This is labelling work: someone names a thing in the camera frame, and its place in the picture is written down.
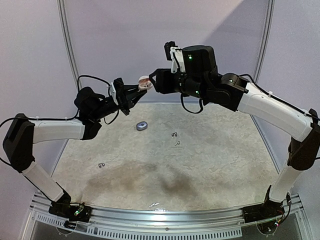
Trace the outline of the pink white earbud charging case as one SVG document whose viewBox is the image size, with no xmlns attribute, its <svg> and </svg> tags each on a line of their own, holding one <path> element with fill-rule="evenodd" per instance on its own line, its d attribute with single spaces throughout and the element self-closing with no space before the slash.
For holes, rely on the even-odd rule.
<svg viewBox="0 0 320 240">
<path fill-rule="evenodd" d="M 153 87 L 147 75 L 143 75 L 138 80 L 138 88 L 140 91 L 148 91 Z"/>
</svg>

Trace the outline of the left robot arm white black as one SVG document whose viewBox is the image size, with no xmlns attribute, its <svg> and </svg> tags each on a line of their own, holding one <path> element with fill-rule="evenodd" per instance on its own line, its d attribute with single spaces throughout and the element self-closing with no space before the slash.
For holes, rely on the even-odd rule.
<svg viewBox="0 0 320 240">
<path fill-rule="evenodd" d="M 101 129 L 101 119 L 130 109 L 147 93 L 152 83 L 142 76 L 136 85 L 125 85 L 121 78 L 108 84 L 107 96 L 95 93 L 89 86 L 78 90 L 74 104 L 78 111 L 71 118 L 27 117 L 23 113 L 12 117 L 2 143 L 7 164 L 22 174 L 48 200 L 49 213 L 70 221 L 89 222 L 92 208 L 84 203 L 72 203 L 71 196 L 35 161 L 33 146 L 55 140 L 92 140 Z"/>
</svg>

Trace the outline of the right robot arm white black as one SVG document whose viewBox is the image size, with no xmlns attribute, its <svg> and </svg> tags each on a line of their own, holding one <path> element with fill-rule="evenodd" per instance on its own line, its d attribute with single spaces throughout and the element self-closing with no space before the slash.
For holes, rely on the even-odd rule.
<svg viewBox="0 0 320 240">
<path fill-rule="evenodd" d="M 182 98 L 198 98 L 201 107 L 213 103 L 256 116 L 290 135 L 286 166 L 269 186 L 263 203 L 243 210 L 246 215 L 257 214 L 262 218 L 282 214 L 290 188 L 317 158 L 320 149 L 317 112 L 301 110 L 263 90 L 248 74 L 219 74 L 214 49 L 209 45 L 180 48 L 171 41 L 164 49 L 171 67 L 156 69 L 149 75 L 158 93 L 180 93 Z"/>
</svg>

